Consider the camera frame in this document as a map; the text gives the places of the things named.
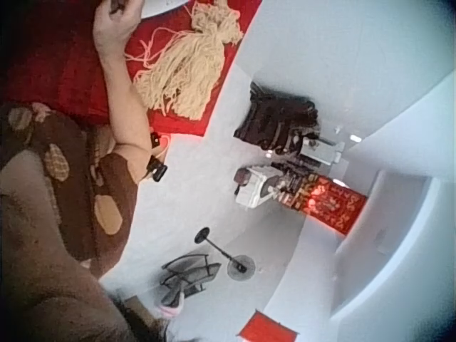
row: hand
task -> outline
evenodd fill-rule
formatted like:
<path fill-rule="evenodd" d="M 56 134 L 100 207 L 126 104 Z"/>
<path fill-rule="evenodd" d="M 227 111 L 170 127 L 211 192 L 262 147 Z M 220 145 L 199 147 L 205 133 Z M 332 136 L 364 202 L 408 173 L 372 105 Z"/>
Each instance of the hand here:
<path fill-rule="evenodd" d="M 124 59 L 125 46 L 141 21 L 144 0 L 127 0 L 125 9 L 111 12 L 111 2 L 103 0 L 95 12 L 93 40 L 101 61 Z"/>

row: round base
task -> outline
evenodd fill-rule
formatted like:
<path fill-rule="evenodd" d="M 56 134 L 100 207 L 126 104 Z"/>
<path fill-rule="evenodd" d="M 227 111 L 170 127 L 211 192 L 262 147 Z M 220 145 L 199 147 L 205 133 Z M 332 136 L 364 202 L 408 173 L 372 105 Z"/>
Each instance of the round base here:
<path fill-rule="evenodd" d="M 209 227 L 205 227 L 201 229 L 197 236 L 195 237 L 195 244 L 200 244 L 201 242 L 205 241 L 209 236 L 210 229 Z"/>
<path fill-rule="evenodd" d="M 230 261 L 228 263 L 228 276 L 231 279 L 235 281 L 246 281 L 254 276 L 257 267 L 255 266 L 255 261 L 250 256 L 238 255 L 233 259 L 245 266 L 247 270 L 244 273 L 239 272 L 236 268 L 237 263 Z"/>

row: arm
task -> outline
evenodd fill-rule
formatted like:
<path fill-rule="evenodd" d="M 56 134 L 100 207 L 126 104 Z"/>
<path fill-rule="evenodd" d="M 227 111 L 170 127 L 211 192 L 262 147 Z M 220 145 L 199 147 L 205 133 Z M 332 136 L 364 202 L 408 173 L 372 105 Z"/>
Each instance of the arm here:
<path fill-rule="evenodd" d="M 108 91 L 110 125 L 135 181 L 145 174 L 152 145 L 147 111 L 128 74 L 125 45 L 140 22 L 144 0 L 129 0 L 124 11 L 109 14 L 111 0 L 103 0 L 95 13 L 93 38 Z"/>

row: black clip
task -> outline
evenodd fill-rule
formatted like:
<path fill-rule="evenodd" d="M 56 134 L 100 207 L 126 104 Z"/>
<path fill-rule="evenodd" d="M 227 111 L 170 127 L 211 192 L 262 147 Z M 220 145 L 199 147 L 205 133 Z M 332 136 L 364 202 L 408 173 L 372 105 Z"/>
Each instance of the black clip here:
<path fill-rule="evenodd" d="M 158 135 L 158 133 L 150 133 L 150 142 L 152 143 L 152 148 L 160 146 L 160 138 L 161 137 Z"/>
<path fill-rule="evenodd" d="M 166 170 L 168 170 L 168 166 L 160 162 L 153 155 L 150 156 L 149 163 L 147 164 L 146 176 L 152 173 L 152 179 L 156 182 L 159 182 L 165 174 Z"/>

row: ceiling light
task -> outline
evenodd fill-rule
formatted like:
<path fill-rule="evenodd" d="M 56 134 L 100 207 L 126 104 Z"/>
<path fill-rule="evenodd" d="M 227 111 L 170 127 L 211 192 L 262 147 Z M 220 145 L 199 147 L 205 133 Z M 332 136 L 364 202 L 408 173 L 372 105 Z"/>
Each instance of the ceiling light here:
<path fill-rule="evenodd" d="M 363 141 L 362 138 L 358 137 L 357 135 L 350 135 L 350 140 L 354 141 L 355 143 L 360 143 L 361 141 Z"/>
<path fill-rule="evenodd" d="M 341 180 L 337 180 L 336 178 L 333 179 L 333 182 L 335 182 L 337 185 L 340 185 L 342 187 L 348 187 L 347 184 L 345 184 Z"/>

